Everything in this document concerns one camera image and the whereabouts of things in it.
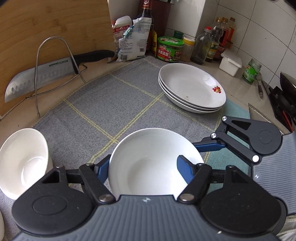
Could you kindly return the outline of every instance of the barcode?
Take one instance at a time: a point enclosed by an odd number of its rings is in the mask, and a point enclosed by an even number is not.
[[[127,60],[128,59],[128,56],[127,55],[120,55],[120,59]]]

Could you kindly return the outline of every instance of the white container lid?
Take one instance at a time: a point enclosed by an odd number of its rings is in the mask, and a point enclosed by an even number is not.
[[[226,57],[228,58],[228,61],[230,63],[233,63],[234,65],[236,65],[237,67],[241,68],[242,67],[242,59],[237,56],[237,54],[235,54],[234,52],[232,52],[229,49],[226,49],[222,54],[222,57]]]

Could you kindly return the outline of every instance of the gray ribbed panel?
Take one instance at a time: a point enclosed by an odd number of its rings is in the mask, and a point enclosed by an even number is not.
[[[288,214],[296,212],[296,133],[283,136],[280,149],[253,167],[253,179],[271,195],[282,199]]]
[[[40,238],[19,234],[14,241],[278,241],[267,234],[260,238],[234,238],[209,226],[192,205],[173,196],[122,196],[112,205],[100,206],[83,227],[59,237]]]

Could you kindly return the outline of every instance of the metal stand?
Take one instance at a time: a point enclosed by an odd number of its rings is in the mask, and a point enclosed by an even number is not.
[[[75,75],[74,77],[72,77],[72,78],[71,78],[70,80],[68,80],[67,82],[65,82],[65,83],[63,83],[63,84],[61,84],[61,85],[59,85],[58,87],[55,87],[55,88],[53,88],[53,89],[51,89],[51,90],[48,90],[48,91],[45,91],[45,92],[42,92],[42,93],[37,94],[37,71],[38,71],[37,69],[38,69],[39,53],[40,53],[40,50],[41,50],[42,46],[43,46],[47,41],[49,41],[49,40],[51,40],[51,39],[60,39],[60,40],[62,40],[62,41],[65,43],[65,45],[67,46],[67,49],[68,49],[68,51],[69,51],[69,53],[70,53],[70,55],[71,55],[72,61],[73,61],[73,63],[75,64],[75,67],[76,67],[76,69],[77,69],[77,71],[78,71],[78,74]],[[73,54],[72,54],[72,52],[71,52],[71,50],[70,50],[70,48],[69,48],[69,46],[68,46],[68,44],[67,44],[67,42],[66,42],[63,38],[58,37],[58,36],[54,36],[54,37],[50,37],[50,38],[48,38],[48,39],[46,39],[46,40],[43,41],[43,43],[39,46],[39,49],[38,49],[38,51],[37,51],[37,57],[36,57],[36,66],[35,66],[35,86],[34,86],[34,88],[35,88],[35,95],[33,95],[33,96],[29,96],[29,97],[26,97],[26,99],[28,99],[28,98],[32,98],[32,97],[35,97],[35,105],[36,105],[36,111],[37,111],[37,116],[38,116],[38,118],[40,118],[40,113],[39,113],[39,109],[38,109],[37,96],[42,95],[42,94],[46,94],[46,93],[49,93],[49,92],[52,92],[52,91],[54,91],[54,90],[60,88],[60,87],[62,87],[62,86],[64,86],[64,85],[66,85],[67,83],[69,83],[71,80],[73,80],[74,78],[76,78],[76,77],[79,76],[79,75],[80,75],[82,81],[86,84],[86,82],[85,82],[85,80],[84,80],[84,78],[83,78],[83,76],[82,76],[81,73],[83,73],[84,71],[86,71],[87,67],[86,67],[85,65],[83,65],[83,66],[85,67],[85,69],[82,70],[82,71],[80,71],[80,70],[79,70],[79,67],[78,67],[78,65],[77,65],[77,63],[76,63],[76,61],[75,61],[75,59],[74,59],[74,57],[73,57]]]

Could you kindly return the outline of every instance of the jar with yellow lid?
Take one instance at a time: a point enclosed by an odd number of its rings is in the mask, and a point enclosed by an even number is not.
[[[193,51],[195,40],[184,37],[183,42],[184,42],[184,47],[182,50],[180,60],[185,61],[185,62],[189,62],[192,51]]]

